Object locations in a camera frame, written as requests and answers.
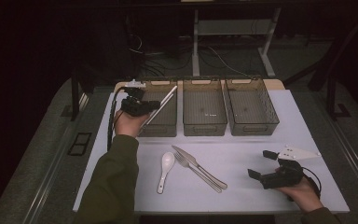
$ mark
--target plastic storage container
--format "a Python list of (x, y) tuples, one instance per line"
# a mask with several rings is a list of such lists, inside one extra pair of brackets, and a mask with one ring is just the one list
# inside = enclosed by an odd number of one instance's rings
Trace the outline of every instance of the plastic storage container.
[[(177, 85), (176, 79), (149, 78), (143, 80), (145, 95), (143, 101), (160, 101)], [(140, 137), (175, 137), (177, 122), (177, 90), (171, 100), (145, 126)]]
[(232, 135), (273, 134), (279, 119), (263, 79), (226, 78), (224, 93)]
[(227, 127), (219, 77), (189, 77), (183, 81), (185, 136), (223, 136)]

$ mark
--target dark background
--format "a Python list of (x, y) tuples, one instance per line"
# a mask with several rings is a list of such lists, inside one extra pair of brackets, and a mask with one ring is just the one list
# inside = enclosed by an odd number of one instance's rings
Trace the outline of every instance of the dark background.
[[(357, 13), (348, 6), (339, 10), (331, 6), (285, 7), (276, 35), (331, 37)], [(176, 43), (177, 36), (191, 35), (188, 15), (188, 11), (136, 12), (131, 26), (138, 27), (134, 32), (150, 44), (167, 48)], [(228, 10), (221, 11), (219, 17), (238, 15)], [(154, 30), (156, 25), (163, 32)], [(83, 90), (89, 92), (94, 86), (136, 76), (137, 64), (127, 50), (126, 33), (120, 13), (62, 12), (54, 2), (0, 1), (0, 195), (51, 99), (75, 67)], [(358, 35), (336, 71), (358, 101)]]

